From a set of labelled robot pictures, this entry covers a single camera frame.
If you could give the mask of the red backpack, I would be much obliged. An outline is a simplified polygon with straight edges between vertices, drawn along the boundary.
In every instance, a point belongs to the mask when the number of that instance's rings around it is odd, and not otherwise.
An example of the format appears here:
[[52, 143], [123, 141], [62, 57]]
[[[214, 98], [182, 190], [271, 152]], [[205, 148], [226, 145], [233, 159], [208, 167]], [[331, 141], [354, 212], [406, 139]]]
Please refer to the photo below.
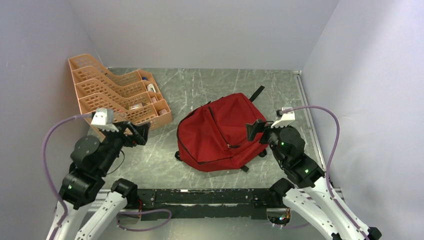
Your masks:
[[247, 172], [248, 162], [267, 155], [267, 145], [259, 142], [262, 134], [249, 141], [246, 129], [266, 120], [253, 103], [263, 90], [261, 85], [251, 97], [233, 93], [190, 112], [177, 126], [174, 157], [201, 172]]

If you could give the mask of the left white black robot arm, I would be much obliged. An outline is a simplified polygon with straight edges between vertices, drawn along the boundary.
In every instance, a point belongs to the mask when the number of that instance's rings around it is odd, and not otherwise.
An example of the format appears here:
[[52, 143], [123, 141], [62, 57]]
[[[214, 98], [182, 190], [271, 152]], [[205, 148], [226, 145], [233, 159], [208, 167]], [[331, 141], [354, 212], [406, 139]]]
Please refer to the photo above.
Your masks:
[[122, 148], [144, 146], [150, 126], [150, 123], [116, 122], [113, 127], [117, 130], [106, 131], [104, 140], [87, 135], [75, 143], [70, 155], [71, 167], [57, 192], [58, 203], [47, 239], [96, 240], [120, 210], [141, 205], [138, 186], [120, 178], [113, 183], [100, 208], [80, 226]]

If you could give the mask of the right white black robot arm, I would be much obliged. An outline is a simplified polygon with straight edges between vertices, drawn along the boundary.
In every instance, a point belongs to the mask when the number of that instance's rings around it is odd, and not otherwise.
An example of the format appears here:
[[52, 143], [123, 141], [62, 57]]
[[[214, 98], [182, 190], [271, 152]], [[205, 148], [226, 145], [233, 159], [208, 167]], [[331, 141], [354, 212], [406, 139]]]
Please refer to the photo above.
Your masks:
[[270, 187], [270, 202], [275, 207], [299, 213], [327, 240], [379, 240], [377, 227], [360, 220], [328, 183], [323, 169], [305, 153], [305, 141], [292, 126], [272, 127], [256, 120], [246, 124], [247, 140], [262, 134], [259, 143], [269, 145], [286, 177]]

